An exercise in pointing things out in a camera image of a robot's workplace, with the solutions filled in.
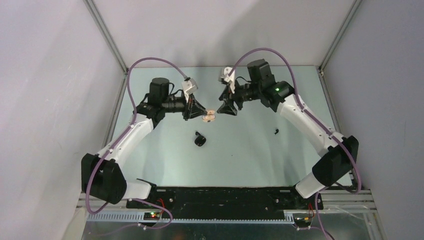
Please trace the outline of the black earbud charging case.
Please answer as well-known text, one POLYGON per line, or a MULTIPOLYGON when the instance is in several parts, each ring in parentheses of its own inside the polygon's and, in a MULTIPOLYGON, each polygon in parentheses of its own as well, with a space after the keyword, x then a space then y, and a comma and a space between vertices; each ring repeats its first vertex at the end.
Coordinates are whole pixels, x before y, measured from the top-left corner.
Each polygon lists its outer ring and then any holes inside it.
POLYGON ((206 137, 198 131, 195 132, 195 136, 194 144, 198 147, 202 147, 207 141, 206 137))

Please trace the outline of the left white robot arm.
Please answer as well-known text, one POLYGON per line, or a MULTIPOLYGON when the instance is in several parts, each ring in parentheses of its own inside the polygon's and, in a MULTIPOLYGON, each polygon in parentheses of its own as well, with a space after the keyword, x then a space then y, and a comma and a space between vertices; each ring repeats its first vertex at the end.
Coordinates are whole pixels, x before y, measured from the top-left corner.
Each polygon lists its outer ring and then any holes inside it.
POLYGON ((142 179, 129 180, 123 167, 136 146, 151 133, 167 113, 181 113, 184 120, 201 117, 207 113, 195 98, 198 89, 192 78, 182 82, 180 96, 171 94, 167 78, 152 79, 146 102, 136 106, 123 132, 96 154, 87 153, 81 160, 82 192, 110 204, 122 199, 138 199, 145 208, 153 208, 158 194, 151 189, 153 183, 142 179))

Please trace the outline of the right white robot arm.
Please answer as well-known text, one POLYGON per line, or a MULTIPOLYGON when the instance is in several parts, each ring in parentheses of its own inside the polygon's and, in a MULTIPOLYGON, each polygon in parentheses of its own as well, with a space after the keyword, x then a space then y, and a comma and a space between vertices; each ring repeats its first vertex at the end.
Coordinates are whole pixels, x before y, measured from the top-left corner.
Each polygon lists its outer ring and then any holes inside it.
POLYGON ((304 209, 311 196, 334 185, 354 168, 359 142, 354 136, 343 134, 323 124, 295 88, 286 81, 276 81, 271 67, 264 59, 254 60, 247 65, 250 80, 241 85, 235 76, 235 68, 224 67, 219 81, 225 89, 219 97, 222 105, 217 113, 236 116, 245 102, 259 100, 263 106, 288 120, 302 134, 320 156, 311 173, 295 184, 291 204, 304 209))

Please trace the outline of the beige earbud charging case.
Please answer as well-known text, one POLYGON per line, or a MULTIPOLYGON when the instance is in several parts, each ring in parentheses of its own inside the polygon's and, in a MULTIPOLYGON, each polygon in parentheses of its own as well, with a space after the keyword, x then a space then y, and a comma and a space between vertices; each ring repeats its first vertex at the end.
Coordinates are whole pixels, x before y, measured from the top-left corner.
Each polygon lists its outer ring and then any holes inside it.
POLYGON ((206 123, 210 123, 216 119, 215 111, 209 110, 205 115, 202 116, 202 120, 206 123))

